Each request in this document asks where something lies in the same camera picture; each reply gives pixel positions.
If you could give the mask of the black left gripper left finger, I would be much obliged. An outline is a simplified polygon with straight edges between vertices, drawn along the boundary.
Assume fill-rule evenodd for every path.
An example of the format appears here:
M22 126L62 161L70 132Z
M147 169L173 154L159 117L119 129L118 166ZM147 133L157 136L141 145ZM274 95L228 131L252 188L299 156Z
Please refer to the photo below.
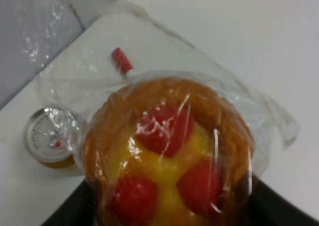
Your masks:
M95 226L95 202L84 180L42 226Z

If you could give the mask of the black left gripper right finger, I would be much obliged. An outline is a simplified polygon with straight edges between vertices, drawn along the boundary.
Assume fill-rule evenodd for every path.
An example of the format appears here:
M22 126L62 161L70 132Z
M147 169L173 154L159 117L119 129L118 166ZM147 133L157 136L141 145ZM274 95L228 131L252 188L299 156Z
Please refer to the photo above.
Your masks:
M252 226L317 226L318 220L303 213L269 188L258 177L252 177L254 190L249 199Z

